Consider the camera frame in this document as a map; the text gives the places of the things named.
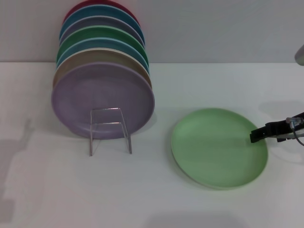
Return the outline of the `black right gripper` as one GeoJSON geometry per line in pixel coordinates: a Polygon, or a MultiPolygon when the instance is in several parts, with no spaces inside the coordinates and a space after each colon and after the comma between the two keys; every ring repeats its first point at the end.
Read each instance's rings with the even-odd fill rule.
{"type": "Polygon", "coordinates": [[[250,141],[256,143],[265,138],[276,138],[277,142],[304,136],[304,113],[286,118],[286,121],[269,122],[264,127],[251,131],[250,141]]]}

